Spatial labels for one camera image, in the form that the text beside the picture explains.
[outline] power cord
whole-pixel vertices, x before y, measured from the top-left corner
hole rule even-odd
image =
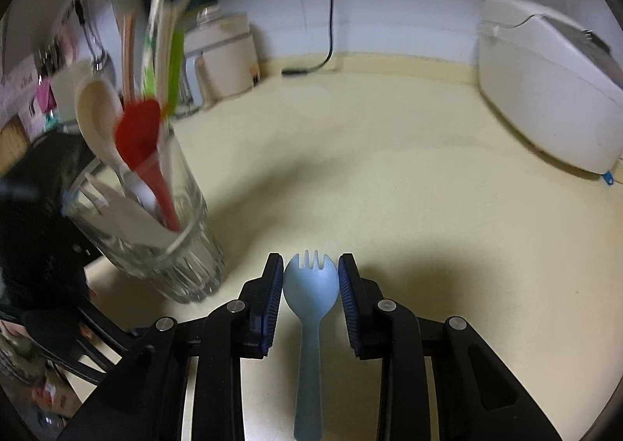
[[[329,0],[329,53],[326,55],[325,60],[322,63],[319,63],[315,67],[305,68],[297,68],[291,67],[288,69],[281,70],[281,75],[284,77],[292,77],[292,76],[303,76],[307,74],[311,74],[312,72],[316,72],[316,70],[322,69],[331,57],[333,56],[333,3],[334,0]]]

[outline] white container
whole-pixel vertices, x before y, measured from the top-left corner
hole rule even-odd
[[[590,172],[623,151],[623,72],[607,46],[563,14],[525,0],[486,0],[480,87],[537,148]]]
[[[246,14],[208,8],[184,40],[186,77],[195,103],[213,104],[250,90],[260,71]]]

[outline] red spatula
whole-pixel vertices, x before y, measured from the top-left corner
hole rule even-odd
[[[126,106],[114,130],[114,144],[128,167],[151,188],[164,224],[169,230],[180,232],[180,221],[171,194],[160,171],[158,158],[154,156],[158,152],[159,131],[160,105],[155,100],[142,100]]]

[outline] clear drinking glass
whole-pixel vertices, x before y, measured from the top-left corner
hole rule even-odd
[[[132,180],[134,183],[138,180],[143,169],[154,163],[160,166],[166,180],[181,228],[176,235],[164,230],[166,237],[172,237],[157,245],[145,242],[144,237],[150,229],[154,230],[154,224],[160,225],[157,220],[128,217],[133,212],[123,211],[127,206],[110,200],[114,199],[112,195],[136,200],[128,186],[132,185]],[[87,179],[89,174],[112,187],[116,193],[102,193],[104,190],[96,189]],[[113,169],[95,159],[74,182],[65,213],[115,266],[129,275],[147,279],[166,297],[189,303],[201,301],[214,292],[224,273],[223,254],[208,229],[206,201],[175,135],[171,133],[164,147],[136,173],[129,172],[121,178],[125,181],[124,186]],[[121,211],[115,212],[114,209],[119,208]],[[161,211],[157,209],[156,213],[160,215]],[[134,234],[127,231],[127,226],[132,227],[132,224],[135,228],[130,230]],[[139,242],[133,238],[136,227],[144,230]],[[160,233],[163,229],[162,225],[155,228]]]

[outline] fork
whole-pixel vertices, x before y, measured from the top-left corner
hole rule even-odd
[[[301,322],[301,351],[298,362],[297,411],[294,420],[294,439],[322,439],[322,389],[320,384],[320,321],[338,298],[340,283],[334,263],[324,256],[320,268],[318,251],[310,266],[309,251],[305,252],[303,267],[298,253],[283,274],[285,301]]]

